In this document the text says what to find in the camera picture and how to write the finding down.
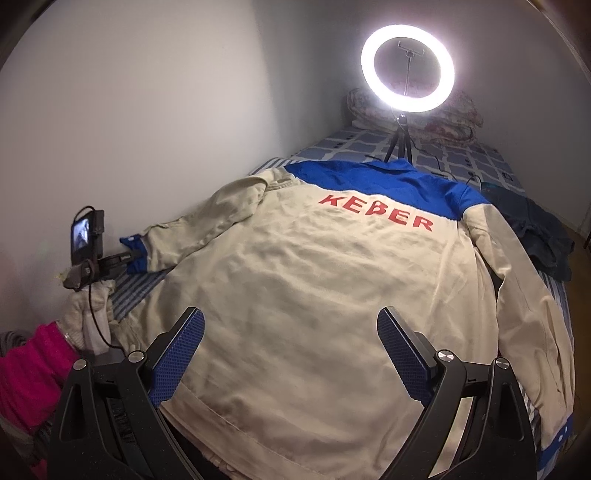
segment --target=pink fabric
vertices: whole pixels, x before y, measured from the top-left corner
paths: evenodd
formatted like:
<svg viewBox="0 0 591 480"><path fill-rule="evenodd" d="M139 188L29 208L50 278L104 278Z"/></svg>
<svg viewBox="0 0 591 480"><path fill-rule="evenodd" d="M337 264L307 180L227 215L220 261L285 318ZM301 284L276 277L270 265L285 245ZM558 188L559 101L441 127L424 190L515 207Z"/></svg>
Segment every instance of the pink fabric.
<svg viewBox="0 0 591 480"><path fill-rule="evenodd" d="M25 345L0 358L0 415L34 434L56 409L78 358L55 322L38 327Z"/></svg>
<svg viewBox="0 0 591 480"><path fill-rule="evenodd" d="M33 475L35 475L39 480L46 480L47 461L42 459L38 464L31 467L31 472L33 472Z"/></svg>

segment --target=ring light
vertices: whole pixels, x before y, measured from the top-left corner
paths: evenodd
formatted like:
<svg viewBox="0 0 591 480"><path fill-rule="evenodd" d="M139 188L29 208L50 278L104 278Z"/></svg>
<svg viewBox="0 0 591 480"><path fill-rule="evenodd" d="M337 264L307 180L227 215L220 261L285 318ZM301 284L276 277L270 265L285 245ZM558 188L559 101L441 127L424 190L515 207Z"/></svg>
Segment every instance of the ring light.
<svg viewBox="0 0 591 480"><path fill-rule="evenodd" d="M379 79L375 71L375 54L393 38L412 38L429 48L439 62L441 78L435 91L422 98L412 98L394 93ZM361 52L361 69L369 87L392 108L402 112L427 112L441 105L452 92L455 72L452 57L442 43L431 34L410 25L389 25L370 35Z"/></svg>

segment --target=jacket sleeve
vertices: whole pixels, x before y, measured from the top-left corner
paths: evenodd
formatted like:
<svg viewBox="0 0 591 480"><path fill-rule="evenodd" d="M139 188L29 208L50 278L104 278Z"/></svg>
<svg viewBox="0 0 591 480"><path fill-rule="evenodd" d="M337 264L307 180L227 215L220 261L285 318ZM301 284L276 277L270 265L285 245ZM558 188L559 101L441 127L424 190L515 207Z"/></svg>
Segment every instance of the jacket sleeve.
<svg viewBox="0 0 591 480"><path fill-rule="evenodd" d="M176 266L235 223L253 215L268 189L292 179L283 168L264 170L222 187L194 212L174 222L150 226L138 235L121 238L127 247L143 252L140 259L129 265L128 273Z"/></svg>
<svg viewBox="0 0 591 480"><path fill-rule="evenodd" d="M38 327L25 345L0 358L0 416L34 434L55 411L78 358L55 322Z"/></svg>
<svg viewBox="0 0 591 480"><path fill-rule="evenodd" d="M562 312L519 239L490 204L463 214L476 247L502 280L497 299L499 351L540 412L544 466L570 435L574 358Z"/></svg>

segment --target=metal screw knob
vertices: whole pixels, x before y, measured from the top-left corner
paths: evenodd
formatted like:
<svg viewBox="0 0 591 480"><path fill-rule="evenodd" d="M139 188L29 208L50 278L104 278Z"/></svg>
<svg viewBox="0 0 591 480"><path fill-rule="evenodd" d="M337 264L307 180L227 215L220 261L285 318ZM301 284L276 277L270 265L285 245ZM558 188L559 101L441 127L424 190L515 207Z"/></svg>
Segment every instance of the metal screw knob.
<svg viewBox="0 0 591 480"><path fill-rule="evenodd" d="M76 360L74 362L74 370L82 370L84 367L86 366L86 360L84 360L83 358L80 358L79 360Z"/></svg>
<svg viewBox="0 0 591 480"><path fill-rule="evenodd" d="M449 350L441 350L437 352L437 356L442 362L451 362L455 358Z"/></svg>
<svg viewBox="0 0 591 480"><path fill-rule="evenodd" d="M137 362L141 362L144 359L144 353L136 350L135 352L131 352L127 359L131 363L136 364Z"/></svg>
<svg viewBox="0 0 591 480"><path fill-rule="evenodd" d="M509 360L503 357L499 357L495 360L496 366L502 368L503 370L507 370L510 367Z"/></svg>

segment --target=white jacket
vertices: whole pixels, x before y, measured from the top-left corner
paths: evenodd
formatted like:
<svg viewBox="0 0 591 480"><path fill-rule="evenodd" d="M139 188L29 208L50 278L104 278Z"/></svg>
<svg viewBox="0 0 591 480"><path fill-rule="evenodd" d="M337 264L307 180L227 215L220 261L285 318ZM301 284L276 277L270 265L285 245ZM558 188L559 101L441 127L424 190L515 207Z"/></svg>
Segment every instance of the white jacket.
<svg viewBox="0 0 591 480"><path fill-rule="evenodd" d="M203 310L203 342L162 410L243 476L380 477L422 411L377 335L385 306L464 361L508 358L540 412L542 461L566 438L574 365L562 313L469 186L405 160L297 163L235 181L134 242L146 253L136 268L176 267L116 334L145 349L187 306ZM464 401L434 472L468 411Z"/></svg>

